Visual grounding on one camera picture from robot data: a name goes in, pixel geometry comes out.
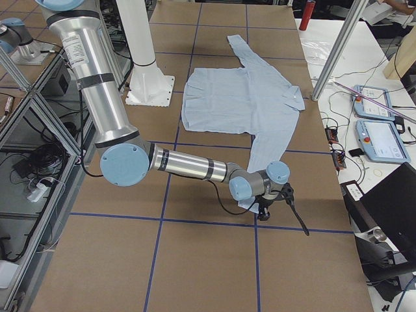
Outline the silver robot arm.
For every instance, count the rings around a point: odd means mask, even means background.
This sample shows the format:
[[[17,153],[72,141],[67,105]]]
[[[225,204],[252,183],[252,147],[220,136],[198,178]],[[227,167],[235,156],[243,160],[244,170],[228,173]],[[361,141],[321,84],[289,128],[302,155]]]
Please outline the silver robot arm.
[[[1,49],[17,65],[42,65],[55,54],[53,44],[37,42],[19,18],[1,20]]]
[[[232,162],[225,163],[163,149],[140,137],[127,117],[118,83],[99,35],[101,20],[94,1],[39,1],[49,30],[62,41],[80,95],[97,130],[100,168],[110,183],[135,185],[151,169],[177,176],[229,185],[237,201],[254,199],[258,219],[268,220],[269,206],[284,200],[294,207],[289,168],[274,161],[266,169],[249,173]]]

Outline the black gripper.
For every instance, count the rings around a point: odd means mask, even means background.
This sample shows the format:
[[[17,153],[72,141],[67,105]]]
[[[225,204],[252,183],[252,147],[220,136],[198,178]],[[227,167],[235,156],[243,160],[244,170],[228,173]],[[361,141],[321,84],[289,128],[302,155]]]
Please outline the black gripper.
[[[282,200],[280,192],[275,194],[256,195],[254,203],[258,204],[258,220],[267,221],[270,218],[269,207],[275,202]]]

